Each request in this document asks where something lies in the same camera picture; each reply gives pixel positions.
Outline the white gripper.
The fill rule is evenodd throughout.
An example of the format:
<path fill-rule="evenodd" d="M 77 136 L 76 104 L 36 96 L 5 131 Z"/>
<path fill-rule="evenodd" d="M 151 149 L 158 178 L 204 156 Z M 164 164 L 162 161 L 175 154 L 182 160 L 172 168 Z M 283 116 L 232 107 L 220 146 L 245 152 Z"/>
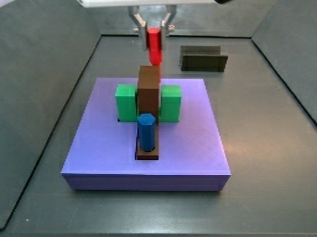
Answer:
<path fill-rule="evenodd" d="M 166 38 L 174 30 L 172 20 L 175 18 L 176 5 L 191 4 L 224 4 L 231 0 L 76 0 L 84 7 L 128 6 L 128 16 L 135 23 L 135 33 L 142 39 L 142 50 L 147 50 L 147 21 L 142 18 L 138 6 L 166 6 L 166 16 L 159 23 L 160 47 L 166 46 Z"/>

